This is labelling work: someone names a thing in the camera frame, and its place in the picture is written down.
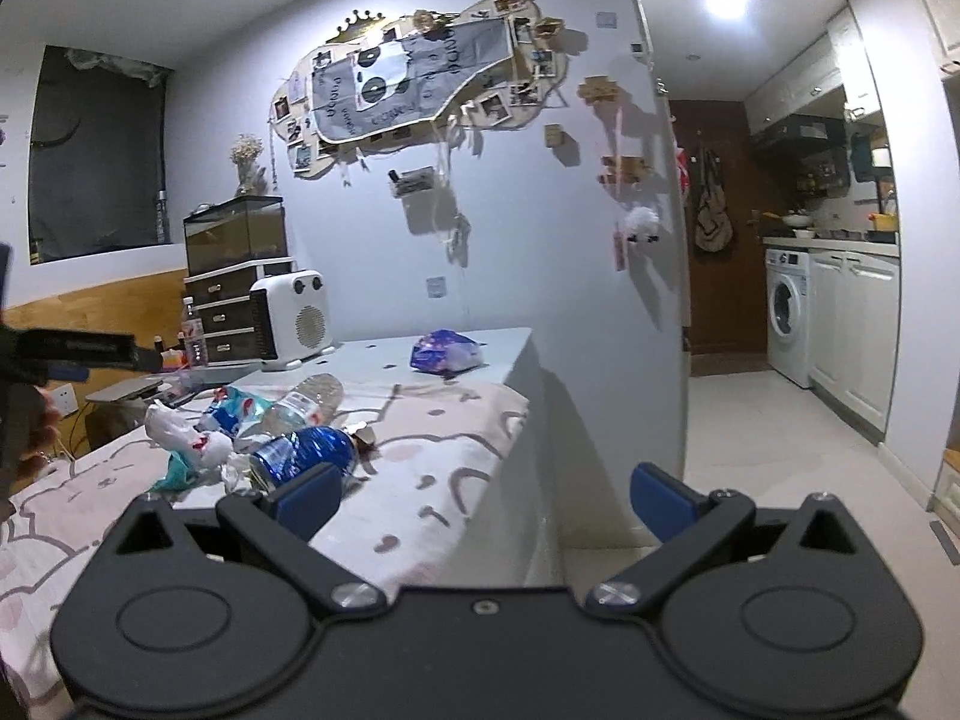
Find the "person left hand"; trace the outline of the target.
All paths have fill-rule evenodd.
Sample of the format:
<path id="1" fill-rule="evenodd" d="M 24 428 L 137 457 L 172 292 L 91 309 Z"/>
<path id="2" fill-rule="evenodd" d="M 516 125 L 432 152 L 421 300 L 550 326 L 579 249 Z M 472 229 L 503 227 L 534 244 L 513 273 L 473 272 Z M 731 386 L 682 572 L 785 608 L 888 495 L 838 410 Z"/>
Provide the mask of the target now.
<path id="1" fill-rule="evenodd" d="M 47 450 L 59 437 L 60 411 L 55 406 L 52 395 L 44 387 L 37 387 L 39 397 L 43 399 L 43 409 L 34 418 L 34 426 L 29 433 L 28 447 L 21 455 L 18 466 L 18 481 L 34 478 L 47 465 Z"/>

